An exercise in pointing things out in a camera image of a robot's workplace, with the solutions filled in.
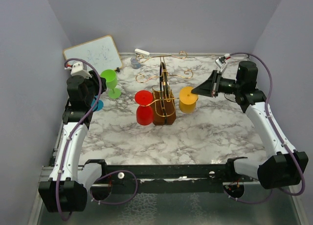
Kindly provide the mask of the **blue wine glass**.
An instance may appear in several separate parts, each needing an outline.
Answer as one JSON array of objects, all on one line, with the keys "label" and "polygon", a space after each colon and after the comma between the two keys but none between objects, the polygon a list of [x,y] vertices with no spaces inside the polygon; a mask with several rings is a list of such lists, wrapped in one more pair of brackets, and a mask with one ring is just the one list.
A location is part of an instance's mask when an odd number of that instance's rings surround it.
[{"label": "blue wine glass", "polygon": [[[92,101],[92,106],[94,105],[95,101],[97,100],[98,96],[96,95]],[[104,103],[101,99],[98,100],[98,102],[96,103],[96,105],[93,107],[93,112],[97,112],[100,111],[101,109],[103,109],[104,107]]]}]

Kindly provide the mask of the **yellow wine glass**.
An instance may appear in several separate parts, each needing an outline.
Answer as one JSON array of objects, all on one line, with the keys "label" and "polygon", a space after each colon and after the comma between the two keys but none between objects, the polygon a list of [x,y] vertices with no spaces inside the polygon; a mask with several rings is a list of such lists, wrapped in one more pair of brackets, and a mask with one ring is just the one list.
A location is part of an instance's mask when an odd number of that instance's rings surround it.
[{"label": "yellow wine glass", "polygon": [[192,87],[184,87],[179,92],[179,109],[181,112],[190,114],[196,108],[198,95],[192,93]]}]

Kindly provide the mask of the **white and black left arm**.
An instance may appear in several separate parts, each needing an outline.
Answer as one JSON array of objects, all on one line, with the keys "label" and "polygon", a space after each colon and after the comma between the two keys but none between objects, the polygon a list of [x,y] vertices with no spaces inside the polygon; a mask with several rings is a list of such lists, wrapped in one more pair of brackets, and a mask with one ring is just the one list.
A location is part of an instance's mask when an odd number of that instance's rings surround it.
[{"label": "white and black left arm", "polygon": [[81,212],[87,204],[93,182],[103,183],[108,171],[102,160],[90,160],[78,170],[84,139],[88,133],[95,97],[106,91],[106,80],[94,71],[89,77],[75,75],[67,79],[68,100],[62,115],[63,137],[54,168],[47,181],[39,183],[39,194],[48,212]]}]

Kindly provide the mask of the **green wine glass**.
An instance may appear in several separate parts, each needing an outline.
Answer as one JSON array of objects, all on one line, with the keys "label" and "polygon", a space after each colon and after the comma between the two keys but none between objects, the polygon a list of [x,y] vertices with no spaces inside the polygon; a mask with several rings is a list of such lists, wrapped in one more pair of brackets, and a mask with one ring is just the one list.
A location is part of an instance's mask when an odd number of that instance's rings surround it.
[{"label": "green wine glass", "polygon": [[116,88],[117,86],[117,75],[116,72],[112,69],[104,70],[100,74],[101,78],[106,79],[106,86],[109,89],[108,96],[111,99],[117,99],[121,95],[121,91]]}]

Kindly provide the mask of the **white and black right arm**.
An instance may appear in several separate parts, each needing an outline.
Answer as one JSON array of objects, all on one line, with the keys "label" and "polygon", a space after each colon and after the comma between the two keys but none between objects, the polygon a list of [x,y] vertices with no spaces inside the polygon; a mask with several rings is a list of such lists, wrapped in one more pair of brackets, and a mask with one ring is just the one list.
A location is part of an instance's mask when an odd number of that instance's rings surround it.
[{"label": "white and black right arm", "polygon": [[202,84],[192,89],[193,94],[216,97],[219,93],[233,94],[236,103],[252,122],[267,154],[267,160],[257,162],[246,157],[230,158],[225,177],[236,181],[242,175],[260,182],[265,189],[291,185],[305,187],[304,171],[308,164],[305,152],[299,152],[283,134],[274,118],[268,99],[257,89],[258,68],[254,62],[241,61],[235,79],[222,77],[218,70]]}]

